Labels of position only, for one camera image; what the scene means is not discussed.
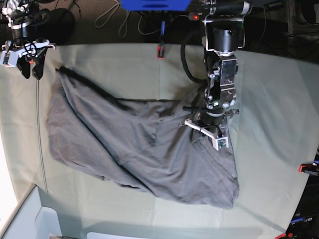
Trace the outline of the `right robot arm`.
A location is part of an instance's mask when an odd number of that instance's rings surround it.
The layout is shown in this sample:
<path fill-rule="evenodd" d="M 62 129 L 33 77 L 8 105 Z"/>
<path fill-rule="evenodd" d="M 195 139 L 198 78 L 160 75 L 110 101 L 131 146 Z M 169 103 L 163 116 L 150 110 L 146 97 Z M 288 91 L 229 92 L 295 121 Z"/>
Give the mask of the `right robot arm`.
<path fill-rule="evenodd" d="M 12 40 L 1 46 L 0 64 L 17 68 L 28 79 L 43 76 L 47 50 L 56 44 L 43 37 L 39 30 L 50 20 L 50 10 L 39 7 L 39 0 L 5 0 L 1 13 L 7 19 Z"/>

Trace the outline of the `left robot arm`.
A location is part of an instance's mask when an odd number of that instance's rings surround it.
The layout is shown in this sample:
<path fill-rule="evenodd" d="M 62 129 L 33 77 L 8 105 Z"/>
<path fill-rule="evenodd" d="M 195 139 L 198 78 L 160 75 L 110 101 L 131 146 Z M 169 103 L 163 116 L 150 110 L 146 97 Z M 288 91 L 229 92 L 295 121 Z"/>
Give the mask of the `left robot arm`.
<path fill-rule="evenodd" d="M 247 0 L 200 0 L 192 4 L 189 20 L 200 21 L 201 29 L 189 33 L 181 45 L 183 69 L 194 83 L 201 84 L 191 106 L 183 107 L 192 117 L 183 125 L 209 137 L 215 150 L 229 148 L 229 127 L 237 103 L 235 77 L 238 62 L 235 52 L 245 45 L 245 16 L 252 5 Z M 194 77 L 186 61 L 186 44 L 196 34 L 202 35 L 206 79 Z"/>

